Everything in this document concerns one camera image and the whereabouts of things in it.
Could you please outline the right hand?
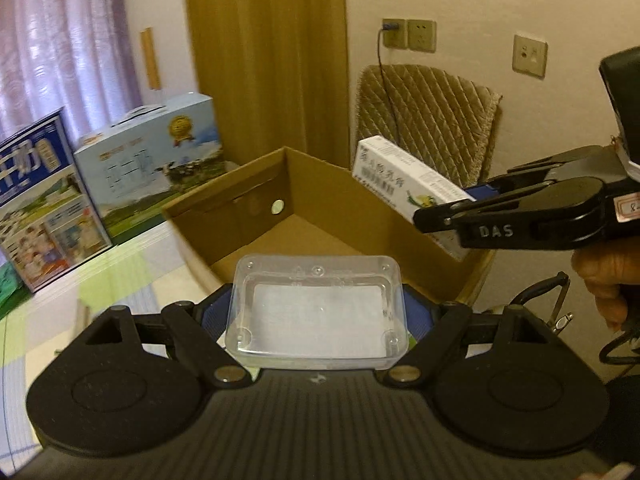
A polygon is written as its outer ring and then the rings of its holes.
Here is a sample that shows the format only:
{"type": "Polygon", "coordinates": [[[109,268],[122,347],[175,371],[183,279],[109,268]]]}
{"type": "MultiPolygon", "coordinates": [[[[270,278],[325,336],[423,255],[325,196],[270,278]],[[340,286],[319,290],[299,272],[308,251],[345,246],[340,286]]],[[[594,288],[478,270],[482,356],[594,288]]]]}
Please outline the right hand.
{"type": "Polygon", "coordinates": [[[620,288],[639,284],[639,237],[576,249],[572,267],[594,297],[608,328],[620,330],[628,316],[620,288]]]}

